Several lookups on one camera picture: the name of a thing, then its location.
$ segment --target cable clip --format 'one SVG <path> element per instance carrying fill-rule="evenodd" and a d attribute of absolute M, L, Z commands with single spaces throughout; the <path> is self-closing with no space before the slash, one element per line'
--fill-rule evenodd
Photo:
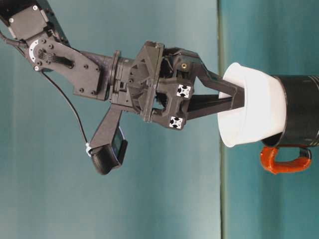
<path fill-rule="evenodd" d="M 90 144 L 86 143 L 85 146 L 86 146 L 86 150 L 85 150 L 86 153 L 88 154 L 89 157 L 91 157 L 90 151 L 91 151 L 92 148 L 90 147 Z"/>

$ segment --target teal wall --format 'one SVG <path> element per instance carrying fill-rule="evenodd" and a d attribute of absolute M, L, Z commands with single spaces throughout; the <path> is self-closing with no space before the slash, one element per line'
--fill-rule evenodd
<path fill-rule="evenodd" d="M 214 0 L 50 3 L 74 48 L 106 55 L 121 49 L 134 57 L 145 40 L 158 40 L 197 51 L 218 70 Z M 220 237 L 216 116 L 176 132 L 124 114 L 127 157 L 122 168 L 102 177 L 55 89 L 4 44 L 0 62 L 0 238 Z M 67 80 L 50 76 L 71 95 Z M 71 100 L 92 136 L 109 104 Z"/>
<path fill-rule="evenodd" d="M 239 62 L 269 74 L 319 74 L 318 8 L 317 0 L 221 0 L 223 70 Z M 307 171 L 275 176 L 262 169 L 261 148 L 224 149 L 224 238 L 316 238 L 319 150 Z M 297 155 L 283 149 L 278 159 Z"/>

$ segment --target white plastic cup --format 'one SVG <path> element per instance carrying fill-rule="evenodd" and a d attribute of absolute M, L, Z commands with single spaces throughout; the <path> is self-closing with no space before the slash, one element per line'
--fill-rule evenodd
<path fill-rule="evenodd" d="M 245 89 L 245 106 L 218 113 L 218 127 L 227 147 L 252 143 L 284 131 L 286 98 L 284 89 L 274 77 L 233 63 L 223 77 Z M 229 97 L 219 93 L 219 98 Z"/>

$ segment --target mug handle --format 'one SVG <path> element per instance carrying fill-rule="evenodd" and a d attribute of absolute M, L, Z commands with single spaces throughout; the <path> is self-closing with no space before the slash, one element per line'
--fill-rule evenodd
<path fill-rule="evenodd" d="M 311 164 L 312 154 L 308 148 L 300 148 L 300 155 L 293 161 L 276 162 L 275 158 L 279 151 L 277 147 L 265 146 L 260 153 L 263 168 L 273 174 L 295 173 L 307 169 Z"/>

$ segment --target wire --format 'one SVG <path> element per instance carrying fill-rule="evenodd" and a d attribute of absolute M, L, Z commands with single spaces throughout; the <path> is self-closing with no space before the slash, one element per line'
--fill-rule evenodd
<path fill-rule="evenodd" d="M 79 127 L 80 127 L 80 130 L 81 130 L 81 133 L 82 133 L 82 137 L 85 141 L 85 144 L 88 143 L 88 140 L 86 138 L 86 135 L 85 135 L 85 132 L 84 132 L 84 129 L 83 129 L 83 125 L 82 125 L 82 122 L 80 120 L 80 117 L 76 111 L 76 109 L 74 108 L 74 106 L 72 105 L 71 101 L 69 100 L 69 98 L 64 94 L 64 92 L 62 91 L 62 89 L 53 81 L 51 80 L 43 71 L 40 71 L 39 72 L 44 78 L 46 78 L 59 92 L 60 94 L 64 97 L 65 101 L 68 103 L 69 107 L 72 109 L 75 117 L 76 117 L 76 120 L 78 121 L 78 124 L 79 124 Z"/>
<path fill-rule="evenodd" d="M 16 41 L 16 40 L 12 40 L 7 38 L 5 35 L 3 35 L 3 33 L 0 31 L 0 38 L 8 45 L 11 46 L 16 46 L 16 47 L 22 47 L 22 48 L 27 48 L 28 45 L 22 41 Z"/>
<path fill-rule="evenodd" d="M 21 50 L 21 48 L 20 47 L 18 47 L 18 46 L 14 46 L 14 48 L 15 49 L 17 49 L 18 50 L 18 52 L 20 52 L 20 54 L 25 58 L 25 53 Z"/>

